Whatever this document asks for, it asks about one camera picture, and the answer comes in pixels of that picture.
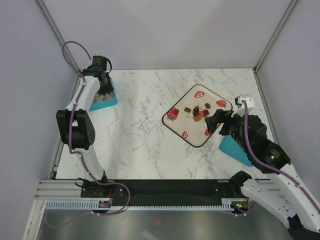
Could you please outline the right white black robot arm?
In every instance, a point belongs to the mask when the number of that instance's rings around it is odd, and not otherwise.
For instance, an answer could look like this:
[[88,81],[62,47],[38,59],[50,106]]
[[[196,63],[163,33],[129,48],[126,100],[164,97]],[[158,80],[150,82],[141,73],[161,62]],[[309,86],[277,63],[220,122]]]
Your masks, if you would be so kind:
[[294,240],[320,238],[320,204],[303,185],[289,156],[267,138],[267,127],[257,115],[218,109],[205,118],[207,130],[213,133],[222,124],[220,135],[230,136],[247,155],[254,167],[265,174],[285,196],[278,196],[263,188],[248,173],[239,171],[230,179],[228,191],[233,197],[255,201],[273,214],[287,228]]

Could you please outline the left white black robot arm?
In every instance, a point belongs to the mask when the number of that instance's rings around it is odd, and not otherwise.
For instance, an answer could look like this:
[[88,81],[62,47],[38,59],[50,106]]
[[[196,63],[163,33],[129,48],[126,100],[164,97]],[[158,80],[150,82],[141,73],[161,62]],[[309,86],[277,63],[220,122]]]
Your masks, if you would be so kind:
[[81,80],[71,102],[56,113],[61,141],[68,146],[70,154],[78,157],[85,178],[95,181],[91,190],[98,197],[105,197],[110,186],[102,180],[105,171],[94,149],[96,131],[89,111],[92,105],[97,110],[106,108],[110,95],[115,95],[108,66],[112,66],[108,58],[94,55],[91,65],[80,72]]

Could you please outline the round caramel chocolate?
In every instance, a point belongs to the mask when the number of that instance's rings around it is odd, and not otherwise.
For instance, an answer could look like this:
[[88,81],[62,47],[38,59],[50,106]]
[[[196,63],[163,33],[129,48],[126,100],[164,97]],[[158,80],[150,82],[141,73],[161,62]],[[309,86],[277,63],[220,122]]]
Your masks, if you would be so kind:
[[197,115],[196,117],[195,117],[195,120],[198,122],[198,121],[200,121],[202,118],[201,118],[201,116],[200,115]]

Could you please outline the oval dark chocolate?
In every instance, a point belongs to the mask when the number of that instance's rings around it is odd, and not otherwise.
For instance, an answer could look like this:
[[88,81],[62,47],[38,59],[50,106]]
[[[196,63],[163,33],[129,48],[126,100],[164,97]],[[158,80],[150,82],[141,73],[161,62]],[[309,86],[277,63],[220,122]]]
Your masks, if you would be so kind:
[[209,103],[206,103],[204,106],[205,106],[207,109],[210,109],[210,108],[211,108],[211,105],[210,105]]

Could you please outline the heart dark chocolate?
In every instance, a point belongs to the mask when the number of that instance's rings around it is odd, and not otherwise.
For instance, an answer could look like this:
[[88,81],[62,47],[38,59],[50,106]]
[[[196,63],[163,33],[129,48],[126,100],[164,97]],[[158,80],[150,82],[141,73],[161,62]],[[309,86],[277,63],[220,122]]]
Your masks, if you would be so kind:
[[193,109],[194,112],[199,112],[199,110],[200,110],[200,109],[199,109],[198,106]]

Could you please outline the teal chocolate box tray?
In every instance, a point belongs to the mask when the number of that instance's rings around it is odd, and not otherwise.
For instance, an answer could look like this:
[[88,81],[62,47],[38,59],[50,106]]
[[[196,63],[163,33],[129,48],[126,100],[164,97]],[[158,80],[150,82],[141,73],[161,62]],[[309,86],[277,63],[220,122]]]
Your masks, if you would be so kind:
[[106,93],[105,95],[98,95],[98,93],[96,93],[89,109],[90,112],[112,107],[118,103],[116,88],[114,87],[114,83],[111,77],[110,83],[113,87],[113,91],[111,91],[110,93]]

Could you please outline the strawberry pattern square plate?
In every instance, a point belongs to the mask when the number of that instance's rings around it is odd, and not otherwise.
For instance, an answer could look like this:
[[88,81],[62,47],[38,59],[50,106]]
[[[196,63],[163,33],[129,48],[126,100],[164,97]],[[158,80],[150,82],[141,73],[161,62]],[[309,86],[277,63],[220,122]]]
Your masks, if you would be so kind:
[[[194,101],[198,101],[199,112],[194,112]],[[162,123],[173,133],[195,148],[205,144],[210,138],[205,117],[212,116],[216,110],[231,111],[232,104],[207,87],[196,84],[187,91],[162,117]]]

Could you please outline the teal box lid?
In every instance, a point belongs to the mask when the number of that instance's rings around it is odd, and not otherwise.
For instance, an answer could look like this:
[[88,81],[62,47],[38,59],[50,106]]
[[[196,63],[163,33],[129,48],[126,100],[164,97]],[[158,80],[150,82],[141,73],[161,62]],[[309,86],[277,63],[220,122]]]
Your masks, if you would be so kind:
[[242,163],[247,167],[253,167],[252,163],[249,161],[246,153],[242,148],[236,143],[230,135],[224,136],[220,145],[219,150],[234,160]]

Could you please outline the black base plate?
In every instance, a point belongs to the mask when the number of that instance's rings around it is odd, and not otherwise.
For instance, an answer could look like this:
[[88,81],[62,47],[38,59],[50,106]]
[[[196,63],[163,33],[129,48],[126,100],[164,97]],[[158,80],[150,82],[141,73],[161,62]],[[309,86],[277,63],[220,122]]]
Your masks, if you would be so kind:
[[217,205],[222,199],[244,199],[228,180],[114,179],[108,185],[81,179],[82,198],[108,198],[115,204],[142,206]]

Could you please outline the aluminium frame rail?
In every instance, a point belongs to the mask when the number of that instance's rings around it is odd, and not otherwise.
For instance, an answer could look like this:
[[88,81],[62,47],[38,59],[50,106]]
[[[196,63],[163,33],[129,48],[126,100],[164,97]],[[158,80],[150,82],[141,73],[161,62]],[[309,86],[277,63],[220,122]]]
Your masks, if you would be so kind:
[[77,200],[82,188],[75,179],[41,180],[35,194],[36,200]]

